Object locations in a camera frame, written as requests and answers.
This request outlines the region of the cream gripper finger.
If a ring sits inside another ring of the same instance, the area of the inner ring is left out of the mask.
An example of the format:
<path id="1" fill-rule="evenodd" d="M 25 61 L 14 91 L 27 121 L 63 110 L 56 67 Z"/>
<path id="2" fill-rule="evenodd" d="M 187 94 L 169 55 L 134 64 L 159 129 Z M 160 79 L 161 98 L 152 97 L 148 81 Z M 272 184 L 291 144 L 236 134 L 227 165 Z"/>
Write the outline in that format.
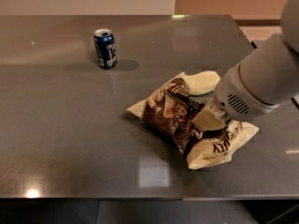
<path id="1" fill-rule="evenodd" d="M 204 105 L 192 123 L 201 132 L 207 132 L 223 129 L 228 120 L 228 115 L 211 101 Z"/>

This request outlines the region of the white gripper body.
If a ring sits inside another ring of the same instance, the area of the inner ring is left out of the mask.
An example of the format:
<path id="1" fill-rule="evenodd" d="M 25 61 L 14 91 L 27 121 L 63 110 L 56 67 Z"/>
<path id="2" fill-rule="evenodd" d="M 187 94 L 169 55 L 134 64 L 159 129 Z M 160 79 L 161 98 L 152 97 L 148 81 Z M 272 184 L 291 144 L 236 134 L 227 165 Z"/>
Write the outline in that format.
<path id="1" fill-rule="evenodd" d="M 213 101 L 230 119 L 235 120 L 256 119 L 278 107 L 264 103 L 249 91 L 241 78 L 239 64 L 230 68 L 218 82 Z"/>

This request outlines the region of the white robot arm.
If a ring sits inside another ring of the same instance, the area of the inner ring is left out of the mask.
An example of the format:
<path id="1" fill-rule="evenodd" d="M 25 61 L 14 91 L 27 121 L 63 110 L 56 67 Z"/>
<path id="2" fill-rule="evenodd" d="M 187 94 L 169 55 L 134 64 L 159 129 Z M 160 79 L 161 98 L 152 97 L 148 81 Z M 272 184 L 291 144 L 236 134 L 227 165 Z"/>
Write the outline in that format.
<path id="1" fill-rule="evenodd" d="M 218 82 L 192 123 L 201 131 L 227 121 L 253 120 L 272 112 L 299 92 L 299 0 L 287 0 L 281 32 L 271 35 Z"/>

